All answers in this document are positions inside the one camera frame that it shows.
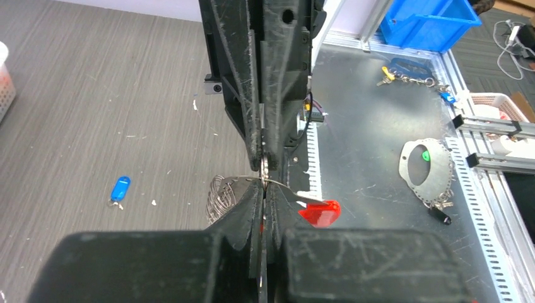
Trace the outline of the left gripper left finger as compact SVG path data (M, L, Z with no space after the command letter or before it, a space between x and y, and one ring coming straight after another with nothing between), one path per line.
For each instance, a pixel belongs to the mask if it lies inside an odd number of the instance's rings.
M79 232L63 238L29 302L257 302L248 200L204 230Z

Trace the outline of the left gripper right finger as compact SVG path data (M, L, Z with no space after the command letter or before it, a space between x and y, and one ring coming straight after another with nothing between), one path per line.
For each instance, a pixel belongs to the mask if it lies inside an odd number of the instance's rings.
M266 188L265 229L274 235L268 302L469 302L459 263L434 233L330 229L332 201L297 209L298 196Z

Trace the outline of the silver split keyring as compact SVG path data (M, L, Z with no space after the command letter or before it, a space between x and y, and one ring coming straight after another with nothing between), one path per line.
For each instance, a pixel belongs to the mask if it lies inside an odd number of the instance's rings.
M261 157L261 169L259 172L260 172L262 186L264 189L267 189L268 182L269 182L269 161L268 161L267 156L265 155Z

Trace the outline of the key with blue tag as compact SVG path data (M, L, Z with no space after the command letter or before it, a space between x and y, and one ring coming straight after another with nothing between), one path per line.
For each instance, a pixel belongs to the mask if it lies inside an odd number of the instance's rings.
M126 175L121 176L117 179L110 193L110 199L109 199L110 207L116 206L120 210L124 209L123 205L121 204L121 201L125 198L130 185L131 185L131 179Z

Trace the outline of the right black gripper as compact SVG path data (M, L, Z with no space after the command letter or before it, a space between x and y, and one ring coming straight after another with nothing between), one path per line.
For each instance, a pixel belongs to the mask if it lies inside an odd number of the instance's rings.
M285 130L308 95L312 41L326 20L322 1L201 1L211 73L225 111L242 135L250 168L264 155L277 170Z

